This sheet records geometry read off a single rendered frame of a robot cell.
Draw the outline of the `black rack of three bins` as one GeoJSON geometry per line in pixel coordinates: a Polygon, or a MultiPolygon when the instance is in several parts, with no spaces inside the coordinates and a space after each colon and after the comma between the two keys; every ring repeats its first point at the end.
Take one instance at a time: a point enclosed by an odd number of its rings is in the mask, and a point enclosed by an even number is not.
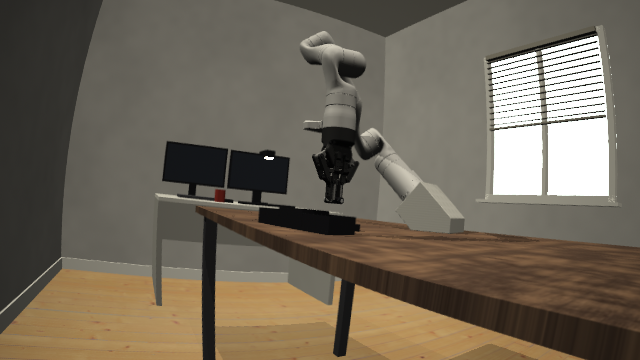
{"type": "Polygon", "coordinates": [[[323,235],[355,235],[356,217],[312,209],[259,207],[258,222],[323,235]]]}

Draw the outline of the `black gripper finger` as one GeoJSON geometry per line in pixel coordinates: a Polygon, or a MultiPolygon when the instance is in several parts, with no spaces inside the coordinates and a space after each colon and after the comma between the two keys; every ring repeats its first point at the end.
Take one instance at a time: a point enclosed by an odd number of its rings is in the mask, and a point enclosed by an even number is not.
{"type": "Polygon", "coordinates": [[[313,154],[312,159],[315,164],[318,176],[320,180],[324,180],[326,183],[326,192],[325,198],[326,201],[335,201],[336,195],[336,181],[337,181],[337,173],[339,172],[340,160],[341,160],[341,152],[335,153],[334,160],[334,168],[330,169],[326,163],[326,152],[325,149],[318,154],[313,154]],[[332,177],[331,177],[332,175],[332,177]]]}
{"type": "Polygon", "coordinates": [[[342,170],[339,170],[339,172],[337,173],[337,181],[336,181],[336,196],[335,197],[342,197],[342,192],[343,192],[343,185],[345,183],[349,183],[354,175],[354,173],[356,172],[358,166],[359,166],[359,162],[358,161],[354,161],[353,158],[351,158],[350,162],[349,161],[349,154],[344,154],[343,155],[343,167],[342,170]],[[348,173],[347,173],[348,171],[348,173]],[[345,177],[347,176],[347,177],[345,177]]]}

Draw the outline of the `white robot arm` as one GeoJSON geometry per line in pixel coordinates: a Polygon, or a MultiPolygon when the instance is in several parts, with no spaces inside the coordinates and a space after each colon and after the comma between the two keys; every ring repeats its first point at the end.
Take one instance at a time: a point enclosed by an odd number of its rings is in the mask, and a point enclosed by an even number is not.
{"type": "Polygon", "coordinates": [[[322,65],[326,83],[323,121],[306,120],[303,122],[303,129],[319,133],[322,133],[324,127],[355,130],[354,147],[358,155],[363,160],[368,160],[379,153],[375,160],[375,168],[404,201],[418,183],[423,181],[376,129],[371,128],[363,134],[360,133],[362,101],[351,78],[358,78],[364,73],[366,60],[360,52],[343,49],[334,44],[326,31],[300,43],[299,48],[304,59],[311,65],[322,65]]]}

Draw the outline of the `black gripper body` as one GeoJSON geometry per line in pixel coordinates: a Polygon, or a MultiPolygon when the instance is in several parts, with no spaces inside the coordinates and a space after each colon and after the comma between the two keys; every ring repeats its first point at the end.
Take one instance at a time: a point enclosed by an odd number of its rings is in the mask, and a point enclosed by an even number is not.
{"type": "Polygon", "coordinates": [[[322,150],[325,149],[326,156],[325,158],[328,168],[334,168],[334,160],[335,153],[341,152],[341,160],[339,169],[343,167],[343,155],[349,154],[349,161],[352,158],[351,148],[355,144],[355,133],[356,131],[349,128],[344,127],[324,127],[322,128],[322,139],[323,143],[322,150]]]}

